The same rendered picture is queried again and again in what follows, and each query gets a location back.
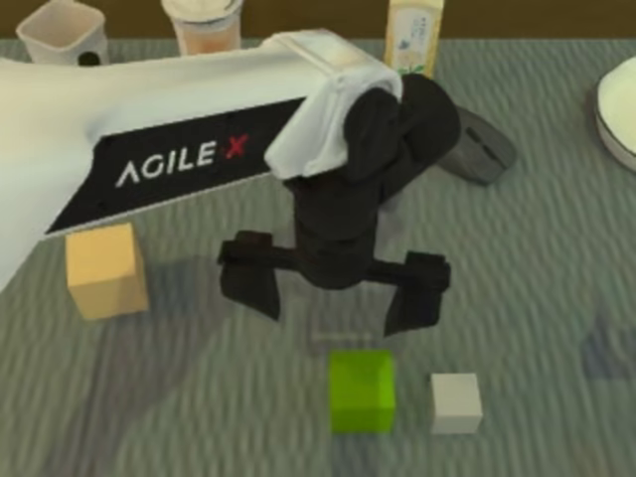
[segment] red x letter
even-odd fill
[[[232,159],[235,156],[242,156],[244,154],[245,143],[247,142],[247,134],[236,138],[232,136],[230,138],[230,150],[226,154],[226,159]]]

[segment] plastic cup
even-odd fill
[[[240,48],[242,0],[162,0],[182,56]]]
[[[16,31],[33,63],[78,65],[84,54],[109,63],[105,17],[74,0],[51,0],[27,17]]]

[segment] gray table top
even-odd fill
[[[636,176],[599,146],[585,99],[636,41],[440,48],[437,78],[521,158],[488,189],[433,169],[381,224],[380,257],[415,249],[452,263],[437,328],[378,340],[390,290],[327,293],[285,273],[281,326],[224,300],[223,239],[253,229],[291,241],[289,197],[269,177],[131,219],[147,314],[82,322],[63,239],[45,241],[0,296],[0,477],[633,475]],[[134,61],[176,46],[112,51]],[[14,42],[0,53],[24,58]],[[335,347],[395,353],[392,433],[330,434]],[[431,436],[427,377],[454,372],[477,373],[482,426]]]

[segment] black robot arm section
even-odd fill
[[[441,87],[403,77],[401,101],[372,89],[344,125],[348,161],[324,174],[284,182],[293,194],[295,248],[269,234],[241,232],[220,255],[226,297],[277,319],[274,269],[299,272],[314,286],[344,289],[373,281],[397,287],[385,334],[433,326],[450,266],[440,255],[410,252],[403,264],[375,259],[379,209],[457,142],[457,108]]]

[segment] white cube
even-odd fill
[[[483,417],[477,375],[442,374],[431,377],[433,434],[472,434]]]

